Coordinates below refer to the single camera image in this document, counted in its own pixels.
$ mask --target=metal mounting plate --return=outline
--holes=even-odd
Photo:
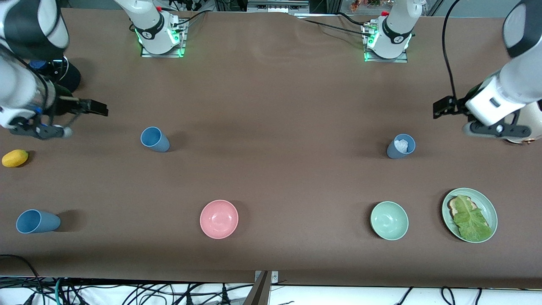
[[[254,274],[254,282],[258,280],[258,277],[260,276],[261,271],[256,271]],[[271,271],[271,284],[277,284],[279,282],[279,272],[278,271]]]

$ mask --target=bowl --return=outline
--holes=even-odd
[[[384,239],[400,239],[408,230],[407,213],[395,202],[381,202],[371,212],[371,227]]]
[[[231,202],[215,200],[208,203],[199,216],[199,225],[203,233],[214,239],[230,236],[237,228],[239,214]]]
[[[483,217],[486,219],[487,224],[489,225],[489,228],[491,228],[491,235],[480,242],[471,242],[470,240],[466,240],[461,237],[459,234],[459,228],[454,222],[454,218],[451,216],[450,207],[448,206],[448,203],[453,197],[456,197],[457,195],[465,195],[467,197],[470,197],[472,201],[478,206],[478,208],[481,210]],[[495,231],[497,230],[497,212],[495,211],[495,207],[493,207],[493,204],[487,197],[485,197],[482,193],[478,192],[475,189],[471,188],[457,188],[444,198],[442,201],[442,219],[444,220],[444,223],[446,224],[446,227],[452,232],[457,238],[473,244],[479,244],[486,242],[489,240],[493,235],[495,234]]]

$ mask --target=green plate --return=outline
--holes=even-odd
[[[461,237],[459,234],[459,229],[457,228],[457,225],[454,222],[454,219],[451,217],[451,211],[448,207],[448,203],[450,203],[450,200],[453,197],[456,197],[457,195],[465,195],[472,199],[472,201],[478,206],[480,210],[482,210],[482,215],[486,219],[487,224],[489,225],[489,228],[491,228],[491,235],[481,242],[471,242],[469,240],[466,240]],[[464,240],[468,243],[478,244],[483,243],[487,241],[489,238],[495,234],[495,231],[497,230],[497,212],[495,211],[495,208],[491,204],[491,201],[487,199],[482,193],[478,192],[477,190],[471,189],[471,188],[457,188],[444,198],[444,201],[442,202],[442,218],[444,219],[444,223],[450,229],[450,231],[457,236],[459,239]]]
[[[380,237],[397,240],[407,233],[407,213],[395,202],[381,202],[371,212],[371,227]]]

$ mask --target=blue plastic cup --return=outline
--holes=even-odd
[[[406,149],[406,154],[403,152],[400,152],[397,150],[397,147],[395,147],[395,141],[401,141],[405,140],[408,142],[408,148]],[[388,157],[392,159],[400,159],[404,158],[410,154],[416,149],[416,141],[414,139],[407,135],[407,134],[400,134],[393,141],[391,141],[390,145],[388,146]]]
[[[19,215],[15,226],[23,234],[49,232],[59,228],[60,218],[55,214],[29,209]]]
[[[141,144],[159,153],[169,149],[169,140],[158,127],[148,127],[141,133]]]

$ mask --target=lemon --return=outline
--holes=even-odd
[[[2,165],[5,167],[18,167],[28,160],[28,152],[16,149],[2,157]]]

